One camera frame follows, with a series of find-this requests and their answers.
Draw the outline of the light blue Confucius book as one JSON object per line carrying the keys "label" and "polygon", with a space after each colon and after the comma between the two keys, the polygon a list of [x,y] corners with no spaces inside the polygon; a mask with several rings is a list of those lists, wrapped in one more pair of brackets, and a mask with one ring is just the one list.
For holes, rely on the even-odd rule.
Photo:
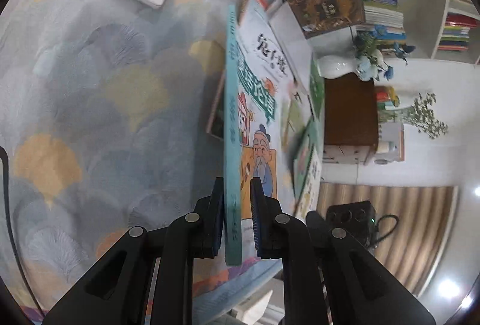
{"label": "light blue Confucius book", "polygon": [[259,179],[266,196],[278,195],[280,109],[287,90],[246,58],[239,14],[235,5],[229,6],[224,74],[224,251],[229,266],[244,259],[251,180]]}

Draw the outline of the white landscape cover book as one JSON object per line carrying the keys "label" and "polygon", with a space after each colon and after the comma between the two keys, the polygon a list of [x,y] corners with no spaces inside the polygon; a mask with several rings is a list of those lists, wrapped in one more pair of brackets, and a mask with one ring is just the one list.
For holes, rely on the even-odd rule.
{"label": "white landscape cover book", "polygon": [[262,66],[274,84],[294,82],[290,65],[281,49],[266,13],[265,0],[243,0],[238,17],[238,33],[247,59]]}

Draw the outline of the white book yellow robed figure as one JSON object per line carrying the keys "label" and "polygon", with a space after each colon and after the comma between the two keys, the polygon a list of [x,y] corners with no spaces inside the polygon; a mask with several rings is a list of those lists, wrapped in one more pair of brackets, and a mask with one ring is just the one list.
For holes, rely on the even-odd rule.
{"label": "white book yellow robed figure", "polygon": [[308,212],[317,209],[321,181],[321,160],[316,148],[312,149],[312,156],[308,165],[306,179],[301,197],[295,212],[297,219],[306,222]]}

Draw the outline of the striped beige rug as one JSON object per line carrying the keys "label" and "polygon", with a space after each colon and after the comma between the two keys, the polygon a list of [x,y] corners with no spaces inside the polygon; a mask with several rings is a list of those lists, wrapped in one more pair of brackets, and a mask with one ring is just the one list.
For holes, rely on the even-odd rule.
{"label": "striped beige rug", "polygon": [[393,233],[374,249],[374,256],[414,296],[426,290],[448,243],[455,219],[458,187],[385,187],[323,182],[317,210],[370,201],[380,222],[380,235]]}

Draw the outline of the brown wooden cabinet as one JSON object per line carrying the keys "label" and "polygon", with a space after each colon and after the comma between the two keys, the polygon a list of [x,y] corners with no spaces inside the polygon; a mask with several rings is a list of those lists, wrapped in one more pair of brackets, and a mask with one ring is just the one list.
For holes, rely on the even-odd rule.
{"label": "brown wooden cabinet", "polygon": [[323,162],[366,165],[378,142],[374,82],[362,81],[353,73],[326,79]]}

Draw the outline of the teal poetry book red girl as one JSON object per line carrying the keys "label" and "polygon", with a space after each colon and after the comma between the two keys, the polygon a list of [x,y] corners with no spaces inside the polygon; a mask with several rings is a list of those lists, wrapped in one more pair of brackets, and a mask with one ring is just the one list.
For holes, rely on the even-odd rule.
{"label": "teal poetry book red girl", "polygon": [[298,153],[294,158],[294,191],[295,199],[301,198],[308,166],[312,157],[312,150],[317,143],[317,122],[310,118],[299,144]]}

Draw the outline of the dried flowers in vase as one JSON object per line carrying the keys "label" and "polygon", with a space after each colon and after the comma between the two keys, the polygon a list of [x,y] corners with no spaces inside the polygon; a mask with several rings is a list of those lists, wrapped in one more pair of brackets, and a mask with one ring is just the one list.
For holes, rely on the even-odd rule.
{"label": "dried flowers in vase", "polygon": [[378,122],[407,124],[434,140],[448,134],[448,125],[435,117],[433,107],[436,103],[437,98],[433,92],[424,95],[419,93],[411,106],[379,110]]}

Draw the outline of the dark green cover book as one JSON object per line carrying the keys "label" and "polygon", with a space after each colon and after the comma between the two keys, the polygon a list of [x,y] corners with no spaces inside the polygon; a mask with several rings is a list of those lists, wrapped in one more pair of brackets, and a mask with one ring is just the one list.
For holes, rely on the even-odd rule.
{"label": "dark green cover book", "polygon": [[324,79],[320,76],[320,72],[315,59],[311,60],[310,65],[309,96],[312,105],[313,115],[316,119],[318,119],[320,118],[320,112],[323,107],[325,90]]}

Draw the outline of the white ceramic vase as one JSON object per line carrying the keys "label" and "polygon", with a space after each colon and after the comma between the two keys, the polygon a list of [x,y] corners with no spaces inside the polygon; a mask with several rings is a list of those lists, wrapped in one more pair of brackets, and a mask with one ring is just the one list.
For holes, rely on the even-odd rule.
{"label": "white ceramic vase", "polygon": [[350,73],[356,73],[355,59],[338,55],[326,55],[316,60],[320,75],[329,80],[334,80]]}

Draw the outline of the patterned blue table cloth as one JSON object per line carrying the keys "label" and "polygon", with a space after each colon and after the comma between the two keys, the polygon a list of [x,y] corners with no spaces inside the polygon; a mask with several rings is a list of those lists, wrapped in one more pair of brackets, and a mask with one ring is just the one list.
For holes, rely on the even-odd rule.
{"label": "patterned blue table cloth", "polygon": [[1,307],[39,324],[131,227],[168,226],[223,173],[206,131],[242,0],[5,0]]}

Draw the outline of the dark ornate book right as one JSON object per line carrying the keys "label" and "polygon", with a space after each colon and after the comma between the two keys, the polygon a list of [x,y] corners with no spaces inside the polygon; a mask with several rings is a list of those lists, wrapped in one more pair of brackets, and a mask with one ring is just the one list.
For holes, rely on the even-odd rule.
{"label": "dark ornate book right", "polygon": [[363,0],[283,1],[291,8],[307,39],[365,22]]}

